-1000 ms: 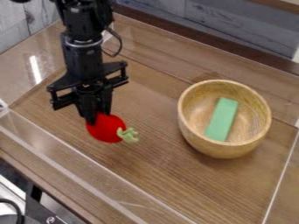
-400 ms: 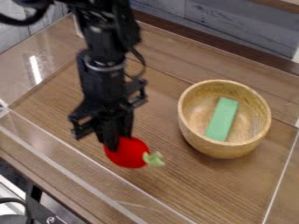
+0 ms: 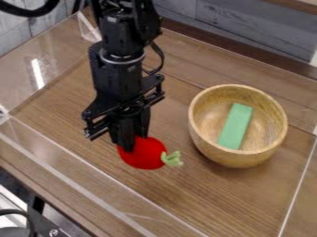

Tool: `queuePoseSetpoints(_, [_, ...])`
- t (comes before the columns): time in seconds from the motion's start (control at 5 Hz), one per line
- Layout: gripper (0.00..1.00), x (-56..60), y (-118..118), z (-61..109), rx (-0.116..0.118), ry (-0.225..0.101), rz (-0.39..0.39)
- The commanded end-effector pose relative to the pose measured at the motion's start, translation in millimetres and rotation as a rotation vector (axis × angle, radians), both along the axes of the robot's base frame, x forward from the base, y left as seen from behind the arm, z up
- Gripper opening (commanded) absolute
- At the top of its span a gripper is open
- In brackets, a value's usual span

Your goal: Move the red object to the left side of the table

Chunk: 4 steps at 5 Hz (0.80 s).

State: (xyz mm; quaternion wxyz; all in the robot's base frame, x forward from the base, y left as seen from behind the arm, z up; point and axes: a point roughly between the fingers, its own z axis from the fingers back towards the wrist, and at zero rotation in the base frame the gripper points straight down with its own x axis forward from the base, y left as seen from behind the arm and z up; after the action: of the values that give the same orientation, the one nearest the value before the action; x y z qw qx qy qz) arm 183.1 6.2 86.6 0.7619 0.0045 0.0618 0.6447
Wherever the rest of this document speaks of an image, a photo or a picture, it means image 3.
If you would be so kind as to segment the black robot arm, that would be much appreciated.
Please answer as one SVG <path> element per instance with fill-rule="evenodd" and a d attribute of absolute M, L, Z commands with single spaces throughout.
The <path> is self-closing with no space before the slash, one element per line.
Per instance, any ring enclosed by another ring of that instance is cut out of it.
<path fill-rule="evenodd" d="M 148 134 L 151 106 L 164 98 L 164 76 L 141 67 L 144 48 L 157 55 L 160 17 L 152 0 L 90 0 L 101 40 L 88 50 L 94 98 L 81 112 L 85 137 L 104 133 L 125 152 Z"/>

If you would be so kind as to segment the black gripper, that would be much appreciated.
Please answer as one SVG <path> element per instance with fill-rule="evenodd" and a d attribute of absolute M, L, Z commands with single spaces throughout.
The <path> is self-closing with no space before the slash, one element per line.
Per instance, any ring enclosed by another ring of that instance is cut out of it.
<path fill-rule="evenodd" d="M 151 106 L 164 98 L 164 77 L 141 68 L 143 50 L 116 56 L 96 43 L 89 47 L 88 59 L 94 97 L 81 112 L 84 135 L 92 141 L 108 132 L 111 141 L 131 153 L 135 131 L 147 137 Z"/>

